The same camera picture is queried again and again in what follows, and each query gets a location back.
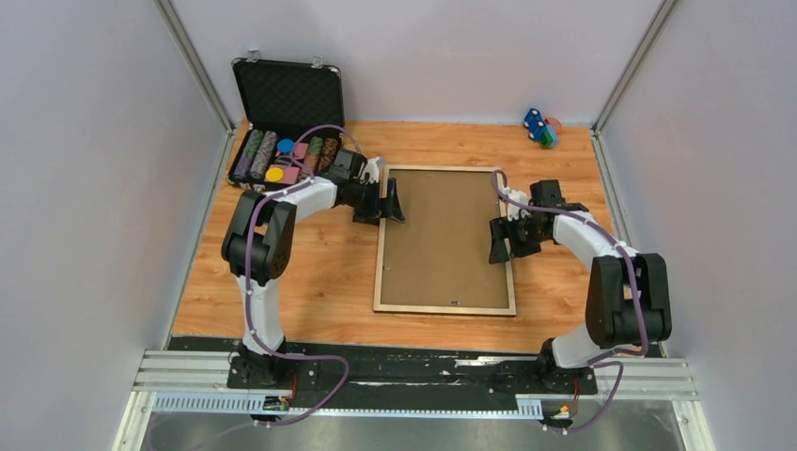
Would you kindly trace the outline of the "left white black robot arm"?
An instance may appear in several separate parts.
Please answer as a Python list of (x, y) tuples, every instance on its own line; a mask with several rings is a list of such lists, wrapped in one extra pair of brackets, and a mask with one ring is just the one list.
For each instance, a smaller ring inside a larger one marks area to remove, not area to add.
[(262, 386), (278, 387), (288, 375), (279, 289), (296, 225), (339, 206), (352, 208), (352, 219), (359, 224), (376, 226), (383, 219), (404, 223), (397, 182), (382, 174), (384, 167), (381, 157), (344, 149), (318, 175), (281, 190), (240, 196), (221, 255), (242, 295), (245, 330), (239, 354), (252, 364), (252, 376)]

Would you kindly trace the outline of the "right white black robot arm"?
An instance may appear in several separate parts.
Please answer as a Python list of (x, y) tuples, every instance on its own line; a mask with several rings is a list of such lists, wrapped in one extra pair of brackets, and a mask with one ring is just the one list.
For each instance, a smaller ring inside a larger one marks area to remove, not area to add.
[(489, 222), (490, 263), (532, 256), (551, 241), (566, 247), (589, 271), (583, 322), (547, 339), (533, 366), (542, 388), (560, 392), (615, 355), (645, 356), (650, 344), (671, 335), (663, 257), (641, 253), (616, 238), (586, 206), (567, 201), (556, 179), (535, 182), (524, 193), (508, 187), (506, 174), (496, 170), (491, 184), (507, 211)]

